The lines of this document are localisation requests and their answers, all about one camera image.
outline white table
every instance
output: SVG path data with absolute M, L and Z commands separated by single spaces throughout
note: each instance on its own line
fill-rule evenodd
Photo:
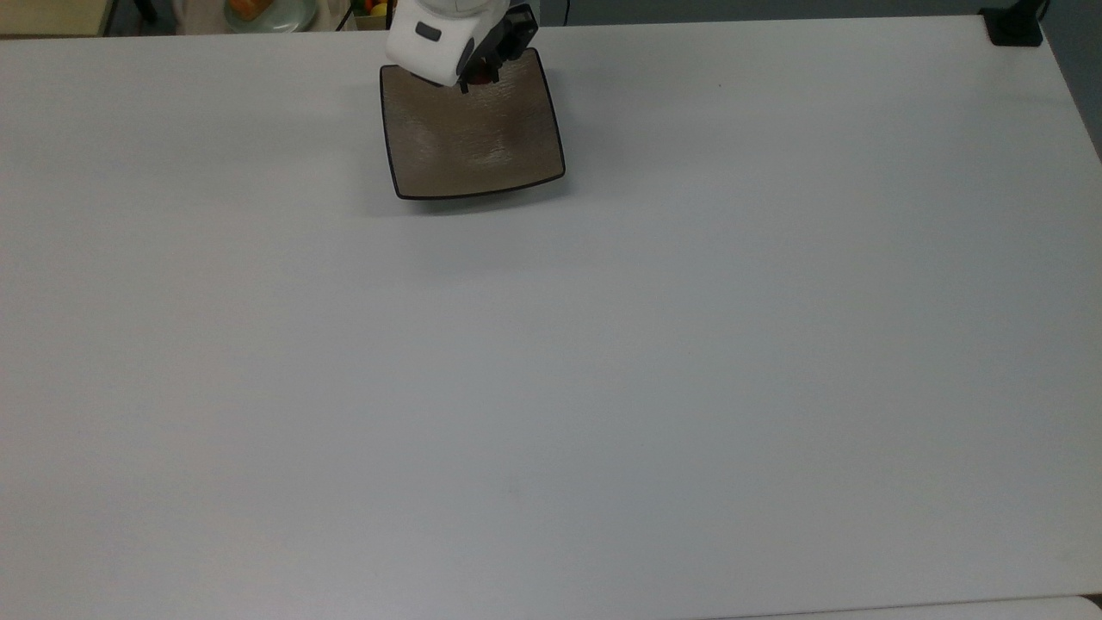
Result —
M 1047 46 L 545 29 L 566 177 L 439 214 L 382 45 L 0 43 L 6 619 L 1102 590 L 1102 165 Z

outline square plate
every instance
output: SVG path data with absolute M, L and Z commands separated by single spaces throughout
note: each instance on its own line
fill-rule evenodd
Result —
M 536 50 L 497 84 L 430 84 L 398 65 L 379 70 L 382 128 L 398 197 L 437 199 L 519 189 L 566 171 L 559 123 Z

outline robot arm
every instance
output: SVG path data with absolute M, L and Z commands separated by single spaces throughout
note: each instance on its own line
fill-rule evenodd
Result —
M 440 86 L 497 81 L 503 63 L 520 57 L 539 28 L 528 4 L 509 0 L 401 0 L 387 35 L 387 56 Z

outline floor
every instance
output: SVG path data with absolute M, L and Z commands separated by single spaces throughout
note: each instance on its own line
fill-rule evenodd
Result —
M 175 21 L 170 0 L 151 0 L 159 19 L 150 24 L 141 20 L 133 0 L 116 0 L 108 25 L 109 36 L 174 34 Z M 966 14 L 975 6 L 1007 6 L 1008 0 L 691 0 L 678 12 L 663 12 L 668 0 L 536 0 L 542 2 L 541 22 L 571 25 L 653 21 L 700 21 L 738 19 L 798 19 L 809 17 L 852 17 L 889 14 Z M 684 7 L 692 8 L 687 12 Z M 1102 157 L 1102 0 L 1054 0 L 1045 22 L 1056 57 L 1079 106 L 1094 149 Z

